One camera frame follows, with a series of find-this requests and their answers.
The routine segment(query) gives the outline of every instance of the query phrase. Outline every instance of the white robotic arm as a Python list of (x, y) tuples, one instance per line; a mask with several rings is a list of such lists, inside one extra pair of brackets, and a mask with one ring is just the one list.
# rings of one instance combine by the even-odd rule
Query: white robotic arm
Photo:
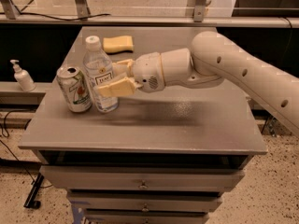
[(151, 53), (116, 63), (114, 71), (115, 79), (96, 88), (103, 96), (130, 95), (135, 89), (161, 91), (171, 85), (206, 88), (227, 78), (299, 136), (299, 79), (251, 56), (217, 32), (198, 34), (191, 52)]

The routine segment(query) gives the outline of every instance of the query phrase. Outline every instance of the drawer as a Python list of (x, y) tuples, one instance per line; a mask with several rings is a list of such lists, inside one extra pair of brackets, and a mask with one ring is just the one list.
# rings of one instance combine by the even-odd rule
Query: drawer
[(98, 224), (204, 224), (208, 214), (184, 213), (136, 213), (84, 210), (84, 216), (89, 221)]
[(148, 194), (121, 193), (68, 193), (67, 199), (76, 208), (132, 210), (140, 212), (202, 212), (215, 211), (222, 203), (221, 198), (195, 196), (184, 192), (146, 192)]
[(240, 170), (42, 166), (40, 173), (56, 188), (114, 190), (232, 190)]

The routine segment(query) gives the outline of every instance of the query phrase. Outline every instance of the desk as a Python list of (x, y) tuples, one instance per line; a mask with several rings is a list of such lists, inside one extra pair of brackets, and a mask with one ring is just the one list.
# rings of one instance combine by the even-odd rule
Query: desk
[[(135, 52), (188, 47), (203, 28), (84, 27), (64, 63), (81, 65), (88, 35), (131, 35)], [(266, 153), (244, 93), (220, 86), (120, 98), (117, 110), (68, 110), (53, 81), (20, 142), (43, 162), (40, 172), (89, 220), (100, 223), (205, 223), (244, 176), (254, 155)]]

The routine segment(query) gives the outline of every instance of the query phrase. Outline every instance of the drawer handle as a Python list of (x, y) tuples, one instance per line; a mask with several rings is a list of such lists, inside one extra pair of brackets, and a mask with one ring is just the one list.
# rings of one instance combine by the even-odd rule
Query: drawer handle
[(144, 204), (144, 206), (143, 206), (143, 208), (141, 209), (141, 211), (143, 212), (143, 213), (148, 213), (150, 210), (148, 209), (148, 206), (147, 206), (147, 204), (145, 203)]
[(149, 187), (146, 185), (145, 181), (142, 181), (141, 185), (139, 186), (140, 190), (147, 190)]

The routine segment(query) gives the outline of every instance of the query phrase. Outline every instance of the aluminum can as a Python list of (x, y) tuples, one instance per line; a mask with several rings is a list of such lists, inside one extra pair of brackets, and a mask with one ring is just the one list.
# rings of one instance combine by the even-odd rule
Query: aluminum can
[(62, 66), (57, 70), (57, 81), (69, 109), (79, 113), (92, 106), (92, 100), (85, 77), (77, 66)]

